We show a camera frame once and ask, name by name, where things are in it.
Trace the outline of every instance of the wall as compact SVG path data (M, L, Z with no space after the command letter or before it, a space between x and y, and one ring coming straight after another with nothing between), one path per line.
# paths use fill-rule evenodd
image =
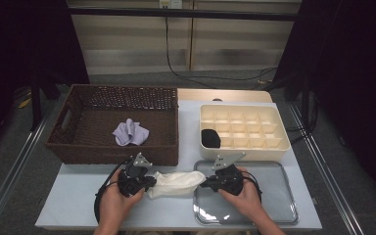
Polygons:
M159 1L70 0L70 5L159 8ZM299 0L183 1L183 9L297 13ZM164 18L72 16L89 74L169 71ZM175 71L276 67L293 23L168 19Z

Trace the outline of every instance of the metal tray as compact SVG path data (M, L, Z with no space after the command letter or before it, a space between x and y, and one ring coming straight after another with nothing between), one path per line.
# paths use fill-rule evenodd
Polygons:
M213 162L199 161L194 169L205 176L214 174ZM283 166L278 162L238 162L257 180L262 191L261 201L268 215L278 224L296 224L299 220L289 180ZM248 224L249 219L225 201L211 188L198 187L194 193L194 213L197 220L207 224Z

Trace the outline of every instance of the human arm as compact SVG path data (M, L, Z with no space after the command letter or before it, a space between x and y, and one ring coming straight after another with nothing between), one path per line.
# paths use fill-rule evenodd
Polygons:
M110 180L111 184L106 188L100 203L100 221L94 235L118 234L121 223L129 214L132 207L138 203L144 194L141 189L137 194L129 198L123 196L118 190L118 169Z
M219 189L218 193L231 203L241 214L251 220L262 235L285 234L277 224L268 216L259 200L258 190L253 182L243 181L243 190L238 196L234 196L226 191Z

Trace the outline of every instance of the basket handle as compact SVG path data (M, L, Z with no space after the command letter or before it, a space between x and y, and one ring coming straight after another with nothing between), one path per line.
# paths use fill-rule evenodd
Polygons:
M63 131L66 131L67 127L69 126L71 116L72 116L72 110L70 109L70 107L67 107L67 110L63 112L63 114L60 116L60 123L61 123L60 127Z

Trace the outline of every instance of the brown woven basket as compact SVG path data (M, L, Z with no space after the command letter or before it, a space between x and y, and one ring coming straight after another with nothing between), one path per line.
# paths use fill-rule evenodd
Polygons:
M119 146L113 131L128 118L149 130L140 146ZM118 164L142 153L178 164L176 88L73 85L45 145L65 164Z

